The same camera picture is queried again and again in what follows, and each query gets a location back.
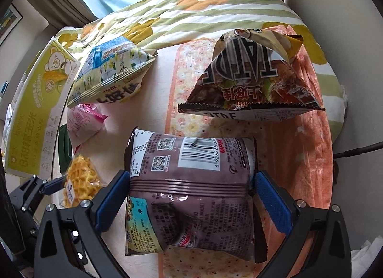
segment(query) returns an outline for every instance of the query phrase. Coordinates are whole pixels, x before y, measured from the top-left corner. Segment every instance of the corn illustration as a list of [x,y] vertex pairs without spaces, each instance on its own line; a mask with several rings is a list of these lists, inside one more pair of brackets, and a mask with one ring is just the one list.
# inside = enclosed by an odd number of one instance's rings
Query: corn illustration
[[53,80],[53,82],[58,82],[58,81],[62,81],[62,80],[66,80],[68,78],[67,75],[63,74],[62,72],[60,71],[46,71],[44,74],[43,74],[43,80]]

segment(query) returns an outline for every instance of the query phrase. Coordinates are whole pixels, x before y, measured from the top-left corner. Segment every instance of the blue gripper pad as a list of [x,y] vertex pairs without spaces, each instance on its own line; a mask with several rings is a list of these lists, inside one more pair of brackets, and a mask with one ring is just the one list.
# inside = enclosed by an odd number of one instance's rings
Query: blue gripper pad
[[293,228],[289,208],[262,172],[255,175],[255,186],[275,227],[287,236]]
[[66,179],[67,179],[67,176],[63,175],[59,178],[56,178],[56,179],[49,181],[43,187],[43,194],[50,196],[50,195],[54,194],[56,191],[63,189]]
[[130,173],[120,170],[112,182],[107,187],[101,188],[97,193],[95,198],[97,196],[103,198],[95,214],[95,230],[97,233],[106,232],[110,228],[118,210],[129,194],[129,189]]

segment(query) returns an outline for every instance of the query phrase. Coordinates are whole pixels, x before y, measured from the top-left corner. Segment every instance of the barcode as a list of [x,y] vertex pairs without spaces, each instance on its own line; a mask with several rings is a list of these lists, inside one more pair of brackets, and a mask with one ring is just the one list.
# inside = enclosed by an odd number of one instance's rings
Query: barcode
[[215,138],[185,137],[182,142],[178,167],[220,170],[220,151]]

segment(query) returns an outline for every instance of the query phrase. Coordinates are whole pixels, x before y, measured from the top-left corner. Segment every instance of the crumpled plastic bag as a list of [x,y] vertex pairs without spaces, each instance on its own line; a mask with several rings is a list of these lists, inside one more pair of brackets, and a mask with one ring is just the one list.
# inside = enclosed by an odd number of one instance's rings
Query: crumpled plastic bag
[[383,238],[378,236],[372,243],[367,240],[361,247],[361,250],[351,251],[351,277],[361,278],[374,262],[382,247]]
[[74,152],[101,130],[108,117],[99,112],[96,104],[80,104],[68,109],[67,130]]

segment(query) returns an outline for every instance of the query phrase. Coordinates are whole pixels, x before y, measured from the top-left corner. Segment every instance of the pink snack bag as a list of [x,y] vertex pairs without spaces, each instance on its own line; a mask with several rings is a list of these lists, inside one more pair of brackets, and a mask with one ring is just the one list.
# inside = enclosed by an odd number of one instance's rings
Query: pink snack bag
[[109,116],[103,115],[96,104],[79,104],[68,109],[67,130],[74,152],[95,135]]

